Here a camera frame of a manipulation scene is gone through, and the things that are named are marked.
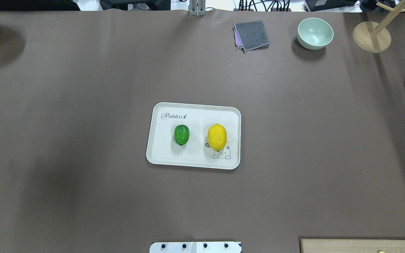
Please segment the yellow lemon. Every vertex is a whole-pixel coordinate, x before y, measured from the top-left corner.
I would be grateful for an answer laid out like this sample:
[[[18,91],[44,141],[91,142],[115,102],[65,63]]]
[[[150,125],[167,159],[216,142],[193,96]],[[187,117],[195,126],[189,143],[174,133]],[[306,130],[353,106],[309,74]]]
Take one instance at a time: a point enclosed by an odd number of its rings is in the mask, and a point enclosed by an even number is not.
[[[216,123],[209,127],[208,144],[215,151],[221,151],[227,144],[227,131],[223,125]]]

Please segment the green lime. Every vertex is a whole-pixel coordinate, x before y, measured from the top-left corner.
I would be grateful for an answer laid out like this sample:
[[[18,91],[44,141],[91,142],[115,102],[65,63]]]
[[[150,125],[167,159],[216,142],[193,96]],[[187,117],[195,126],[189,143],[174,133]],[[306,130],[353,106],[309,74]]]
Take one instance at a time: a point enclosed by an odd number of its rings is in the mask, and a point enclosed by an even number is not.
[[[189,141],[190,130],[186,125],[177,125],[174,128],[174,141],[179,145],[183,146]]]

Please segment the white rabbit print tray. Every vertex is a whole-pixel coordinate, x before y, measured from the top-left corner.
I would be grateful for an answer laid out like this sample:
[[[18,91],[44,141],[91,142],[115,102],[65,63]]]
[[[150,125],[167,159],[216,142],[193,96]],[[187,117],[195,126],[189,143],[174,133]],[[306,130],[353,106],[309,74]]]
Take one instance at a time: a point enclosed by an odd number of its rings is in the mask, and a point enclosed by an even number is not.
[[[208,130],[219,123],[227,130],[227,144],[215,151]],[[174,130],[189,128],[189,141],[178,145]],[[232,170],[240,164],[241,113],[234,107],[160,102],[152,111],[146,158],[153,164]]]

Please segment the purple folded cloth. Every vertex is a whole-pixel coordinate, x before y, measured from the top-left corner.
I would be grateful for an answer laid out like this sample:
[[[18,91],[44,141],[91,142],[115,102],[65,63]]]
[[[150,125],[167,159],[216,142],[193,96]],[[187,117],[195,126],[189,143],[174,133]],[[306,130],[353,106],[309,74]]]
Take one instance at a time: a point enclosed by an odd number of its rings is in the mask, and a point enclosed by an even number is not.
[[[233,32],[234,32],[234,39],[235,39],[235,47],[237,48],[237,49],[242,49],[243,48],[243,45],[242,45],[242,43],[241,43],[241,40],[240,40],[240,38],[239,38],[239,36],[238,36],[238,33],[237,33],[237,31],[235,30],[235,28],[233,28]]]

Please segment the grey folded cloth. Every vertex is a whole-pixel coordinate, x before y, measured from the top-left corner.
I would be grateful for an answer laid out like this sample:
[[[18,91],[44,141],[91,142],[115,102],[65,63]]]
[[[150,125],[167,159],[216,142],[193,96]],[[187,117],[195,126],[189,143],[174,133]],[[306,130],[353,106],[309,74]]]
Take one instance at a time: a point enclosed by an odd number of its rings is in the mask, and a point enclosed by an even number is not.
[[[233,28],[243,45],[244,52],[269,47],[270,42],[262,20],[234,24]]]

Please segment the mint green bowl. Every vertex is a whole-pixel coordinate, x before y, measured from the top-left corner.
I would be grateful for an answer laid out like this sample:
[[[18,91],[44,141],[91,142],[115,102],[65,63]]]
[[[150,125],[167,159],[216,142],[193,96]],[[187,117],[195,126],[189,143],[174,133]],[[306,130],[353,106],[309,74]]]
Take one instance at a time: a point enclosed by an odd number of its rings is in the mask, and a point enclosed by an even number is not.
[[[332,27],[323,19],[308,18],[302,20],[297,28],[297,39],[308,50],[325,48],[333,40]]]

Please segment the wooden cutting board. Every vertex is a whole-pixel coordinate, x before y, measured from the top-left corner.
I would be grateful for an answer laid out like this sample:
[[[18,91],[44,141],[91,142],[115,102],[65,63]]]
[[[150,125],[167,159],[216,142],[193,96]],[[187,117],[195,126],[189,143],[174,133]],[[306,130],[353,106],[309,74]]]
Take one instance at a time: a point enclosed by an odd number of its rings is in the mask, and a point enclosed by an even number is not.
[[[302,253],[405,253],[405,240],[300,239]]]

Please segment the wooden mug tree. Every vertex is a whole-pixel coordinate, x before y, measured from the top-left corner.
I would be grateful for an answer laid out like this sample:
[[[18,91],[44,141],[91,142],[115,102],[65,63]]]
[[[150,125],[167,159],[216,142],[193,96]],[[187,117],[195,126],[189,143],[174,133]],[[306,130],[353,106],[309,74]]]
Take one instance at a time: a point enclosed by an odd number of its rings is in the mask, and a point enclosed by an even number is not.
[[[386,27],[399,13],[405,12],[405,0],[401,0],[394,8],[380,2],[377,6],[389,11],[379,24],[374,21],[364,21],[353,29],[355,43],[371,53],[381,53],[389,48],[392,38]]]

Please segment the aluminium frame post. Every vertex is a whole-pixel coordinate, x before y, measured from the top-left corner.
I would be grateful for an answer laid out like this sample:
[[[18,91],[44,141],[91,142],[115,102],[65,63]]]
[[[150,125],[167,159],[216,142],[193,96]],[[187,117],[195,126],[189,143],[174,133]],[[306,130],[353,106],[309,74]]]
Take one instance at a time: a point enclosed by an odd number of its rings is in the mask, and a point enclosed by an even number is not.
[[[206,0],[189,0],[188,11],[190,16],[205,16]]]

